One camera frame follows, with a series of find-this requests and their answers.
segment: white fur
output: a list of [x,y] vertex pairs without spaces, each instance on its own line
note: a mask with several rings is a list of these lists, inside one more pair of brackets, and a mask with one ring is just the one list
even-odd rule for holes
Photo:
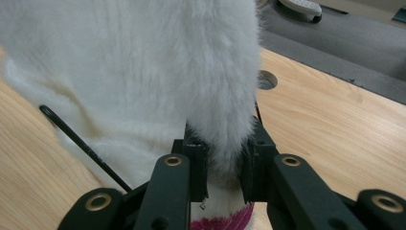
[[[259,70],[254,0],[0,0],[0,44],[6,82],[52,108],[133,188],[186,121],[212,146],[211,177],[237,177]],[[210,185],[192,219],[242,207],[239,191],[221,187]]]

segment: black wire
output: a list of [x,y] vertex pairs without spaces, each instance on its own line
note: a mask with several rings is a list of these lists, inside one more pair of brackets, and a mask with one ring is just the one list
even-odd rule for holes
[[46,105],[41,105],[39,110],[49,118],[57,127],[60,128],[75,144],[81,148],[90,158],[92,158],[108,175],[111,176],[126,192],[131,192],[132,189],[107,165],[99,156],[84,143],[77,134],[60,119],[55,112]]
[[259,112],[259,107],[258,107],[258,104],[257,104],[257,100],[255,100],[255,110],[257,111],[258,120],[262,124],[262,118],[260,117],[260,112]]

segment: black metal bracket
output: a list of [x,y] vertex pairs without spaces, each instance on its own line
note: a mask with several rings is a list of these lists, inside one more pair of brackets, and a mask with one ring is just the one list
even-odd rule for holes
[[[41,108],[51,120],[58,118]],[[362,191],[356,201],[336,194],[303,158],[279,154],[262,124],[254,125],[239,180],[246,202],[267,202],[275,230],[406,229],[405,199],[382,190]],[[209,196],[208,149],[186,127],[184,140],[175,140],[171,154],[158,159],[148,183],[126,195],[114,189],[83,195],[58,229],[189,229],[190,203]]]

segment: wooden tabletop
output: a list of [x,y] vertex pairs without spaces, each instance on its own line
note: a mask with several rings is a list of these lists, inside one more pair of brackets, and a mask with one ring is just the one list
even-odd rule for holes
[[[282,153],[304,158],[334,191],[383,189],[406,197],[406,106],[269,51],[278,85],[259,109]],[[0,229],[56,229],[100,183],[58,143],[40,112],[0,81]],[[253,229],[271,229],[257,203]]]

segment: pink trim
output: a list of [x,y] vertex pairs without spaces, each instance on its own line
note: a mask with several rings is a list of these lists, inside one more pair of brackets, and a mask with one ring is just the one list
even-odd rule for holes
[[243,230],[253,214],[254,204],[247,205],[229,218],[203,218],[191,223],[191,230]]

